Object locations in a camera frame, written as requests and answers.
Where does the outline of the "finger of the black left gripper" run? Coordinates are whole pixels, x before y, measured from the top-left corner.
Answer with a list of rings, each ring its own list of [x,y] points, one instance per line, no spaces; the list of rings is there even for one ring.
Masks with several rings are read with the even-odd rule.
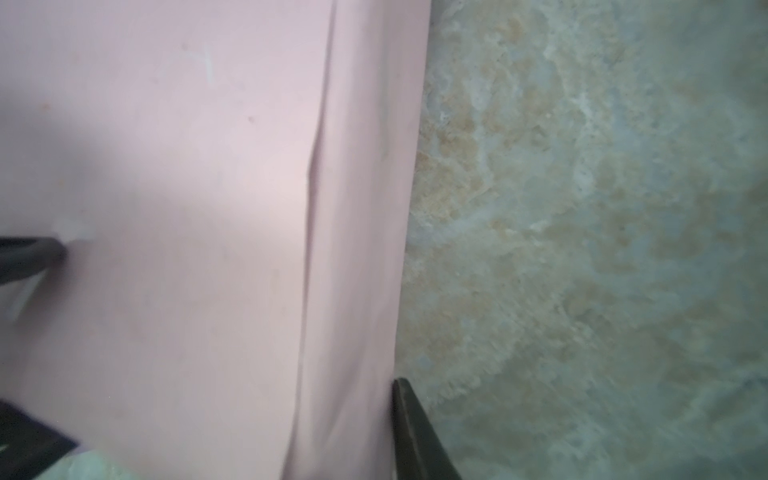
[[[67,249],[53,237],[2,237],[0,282],[24,280],[66,258]]]

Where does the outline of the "purple pink wrapping paper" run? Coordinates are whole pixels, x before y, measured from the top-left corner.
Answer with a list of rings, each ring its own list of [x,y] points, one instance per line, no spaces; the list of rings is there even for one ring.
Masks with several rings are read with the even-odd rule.
[[[426,1],[5,1],[1,396],[147,479],[387,479]]]

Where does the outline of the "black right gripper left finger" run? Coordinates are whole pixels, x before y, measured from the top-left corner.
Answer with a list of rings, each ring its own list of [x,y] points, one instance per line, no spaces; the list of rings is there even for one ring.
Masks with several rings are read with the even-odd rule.
[[[79,444],[1,402],[1,480],[32,480]]]

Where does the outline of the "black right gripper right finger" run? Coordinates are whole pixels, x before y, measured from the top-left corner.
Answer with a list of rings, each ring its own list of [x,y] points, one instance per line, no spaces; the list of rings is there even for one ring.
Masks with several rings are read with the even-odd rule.
[[[461,480],[405,378],[392,384],[392,427],[399,480]]]

